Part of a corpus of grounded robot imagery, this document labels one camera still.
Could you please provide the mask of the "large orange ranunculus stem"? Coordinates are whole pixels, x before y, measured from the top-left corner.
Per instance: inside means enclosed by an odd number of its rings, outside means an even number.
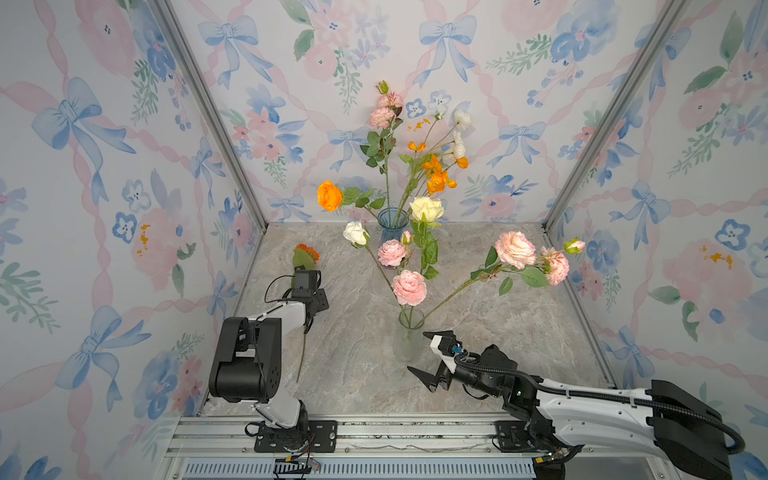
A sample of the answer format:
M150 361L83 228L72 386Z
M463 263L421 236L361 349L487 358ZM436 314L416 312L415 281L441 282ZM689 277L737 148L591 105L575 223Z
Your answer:
M339 213L351 220L375 218L389 205L386 195L376 189L339 187L331 181L325 181L317 187L316 197L323 210Z

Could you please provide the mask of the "orange poppy flower stem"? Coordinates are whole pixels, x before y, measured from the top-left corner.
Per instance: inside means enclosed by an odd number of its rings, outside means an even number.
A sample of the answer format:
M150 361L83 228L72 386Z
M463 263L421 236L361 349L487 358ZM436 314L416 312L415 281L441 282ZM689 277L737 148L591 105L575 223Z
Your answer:
M407 181L398 206L395 208L395 222L407 219L406 204L411 198L431 196L446 188L455 188L457 183L449 176L449 170L457 165L464 155L456 156L456 141L446 141L428 148L425 142L410 141L407 153L401 160L407 166Z

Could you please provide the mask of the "pink rose flower stem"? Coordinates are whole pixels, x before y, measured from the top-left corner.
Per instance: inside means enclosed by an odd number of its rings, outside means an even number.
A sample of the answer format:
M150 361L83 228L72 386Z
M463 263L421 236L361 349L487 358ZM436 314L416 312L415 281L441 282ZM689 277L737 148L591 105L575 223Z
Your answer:
M394 91L386 80L379 81L375 88L380 95L376 107L369 115L368 125L371 131L367 134L368 144L362 147L366 157L366 165L375 168L385 178L385 195L381 202L373 200L369 203L371 210L374 204L377 208L391 207L391 190L389 180L389 157L396 145L395 131L403 123L403 99Z

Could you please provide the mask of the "blue purple glass vase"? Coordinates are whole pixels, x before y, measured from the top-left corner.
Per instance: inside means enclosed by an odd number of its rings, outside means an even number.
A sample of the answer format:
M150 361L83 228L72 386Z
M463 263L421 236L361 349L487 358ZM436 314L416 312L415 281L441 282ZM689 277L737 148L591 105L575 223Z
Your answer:
M380 244L391 240L399 241L409 224L408 214L396 207L382 209L377 216L377 220L382 230Z

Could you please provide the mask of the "white rosebud stem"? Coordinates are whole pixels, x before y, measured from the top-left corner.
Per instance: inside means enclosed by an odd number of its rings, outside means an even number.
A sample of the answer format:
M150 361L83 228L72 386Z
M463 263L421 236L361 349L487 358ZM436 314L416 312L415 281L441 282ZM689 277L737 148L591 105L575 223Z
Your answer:
M377 260L376 256L373 253L372 248L370 247L370 235L368 231L365 229L365 227L362 225L360 221L351 221L346 224L343 231L343 237L356 249L363 249L368 253L368 255L373 260L376 268L378 269L379 273L383 277L385 283L387 284L390 293L395 298L396 301L398 301L393 284L387 274L384 272L384 269L382 265Z

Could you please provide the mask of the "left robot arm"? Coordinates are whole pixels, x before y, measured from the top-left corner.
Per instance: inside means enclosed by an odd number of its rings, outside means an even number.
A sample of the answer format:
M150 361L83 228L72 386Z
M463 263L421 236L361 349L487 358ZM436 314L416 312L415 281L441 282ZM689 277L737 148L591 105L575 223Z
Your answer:
M292 287L267 312L224 320L208 391L228 403L253 403L270 429L305 433L306 407L282 385L282 339L294 330L308 333L329 303L320 271L297 269L289 278Z

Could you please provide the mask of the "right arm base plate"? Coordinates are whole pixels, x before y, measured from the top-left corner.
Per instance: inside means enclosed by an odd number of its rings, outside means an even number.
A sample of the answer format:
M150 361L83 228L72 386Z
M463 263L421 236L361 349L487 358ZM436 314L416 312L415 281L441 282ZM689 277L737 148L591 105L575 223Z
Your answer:
M528 423L520 420L499 420L493 423L495 436L492 443L502 453L535 453L565 458L580 453L582 445L567 446L557 439L535 438L528 431Z

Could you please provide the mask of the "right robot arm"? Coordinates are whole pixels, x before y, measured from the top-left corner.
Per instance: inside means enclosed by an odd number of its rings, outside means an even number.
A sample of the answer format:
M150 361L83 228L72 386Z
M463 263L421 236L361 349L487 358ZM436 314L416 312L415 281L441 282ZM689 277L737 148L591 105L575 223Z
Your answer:
M717 410L671 382L628 390L573 386L519 370L495 345L471 352L451 330L425 336L437 370L409 372L431 392L459 383L476 400L501 400L510 417L495 422L494 446L532 454L540 470L563 474L587 448L606 447L667 460L701 479L731 479L731 459L745 450Z

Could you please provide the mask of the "dark orange flower stem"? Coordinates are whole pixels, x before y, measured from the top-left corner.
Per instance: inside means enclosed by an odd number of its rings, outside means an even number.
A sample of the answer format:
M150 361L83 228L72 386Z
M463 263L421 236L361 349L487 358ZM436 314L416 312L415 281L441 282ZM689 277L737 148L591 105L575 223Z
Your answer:
M314 248L309 247L308 245L305 245L305 244L298 244L294 248L293 259L292 259L294 271L297 269L318 270L317 269L318 261L319 261L319 253ZM296 381L299 381L301 376L301 372L304 364L305 352L306 352L307 335L311 327L304 326L303 337L302 337L302 354L301 354L300 366L297 373Z

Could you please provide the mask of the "clear frosted glass vase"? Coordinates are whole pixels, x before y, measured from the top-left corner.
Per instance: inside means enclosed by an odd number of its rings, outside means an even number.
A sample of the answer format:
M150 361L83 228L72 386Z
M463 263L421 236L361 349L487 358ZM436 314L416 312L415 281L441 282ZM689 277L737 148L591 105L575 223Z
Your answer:
M397 359L404 362L418 359L424 324L425 316L420 309L412 306L401 308L393 345L393 353Z

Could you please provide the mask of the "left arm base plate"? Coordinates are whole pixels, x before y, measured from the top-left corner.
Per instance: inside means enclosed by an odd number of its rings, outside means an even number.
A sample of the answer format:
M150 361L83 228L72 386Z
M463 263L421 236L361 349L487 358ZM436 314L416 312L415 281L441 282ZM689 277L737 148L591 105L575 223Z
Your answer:
M246 425L245 433L254 440L256 453L334 453L338 439L335 420L300 421L293 428L269 427L265 421Z

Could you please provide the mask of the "white flower stem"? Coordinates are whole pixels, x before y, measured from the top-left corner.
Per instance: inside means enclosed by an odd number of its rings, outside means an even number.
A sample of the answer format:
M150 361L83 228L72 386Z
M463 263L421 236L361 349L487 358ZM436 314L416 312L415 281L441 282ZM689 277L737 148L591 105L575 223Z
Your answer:
M469 167L463 132L471 126L471 116L467 111L457 109L453 112L451 120L452 126L448 133L434 145L421 163L429 196L442 193L446 188L457 187L457 182L449 175L453 167L459 170Z

